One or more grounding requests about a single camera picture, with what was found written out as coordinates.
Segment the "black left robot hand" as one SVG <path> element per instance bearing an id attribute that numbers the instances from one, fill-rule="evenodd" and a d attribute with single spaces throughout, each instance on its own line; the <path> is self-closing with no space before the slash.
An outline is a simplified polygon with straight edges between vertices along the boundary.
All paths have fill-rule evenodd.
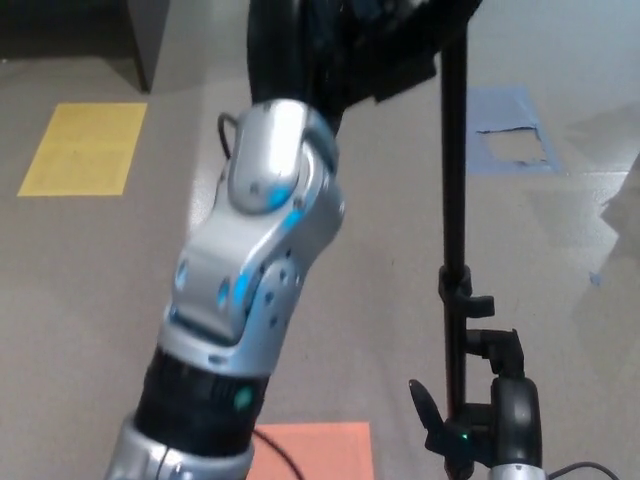
<path id="1" fill-rule="evenodd" d="M 298 100 L 332 129 L 351 106 L 403 93 L 436 75 L 435 57 L 468 25 L 477 1 L 252 1 L 251 98 Z"/>

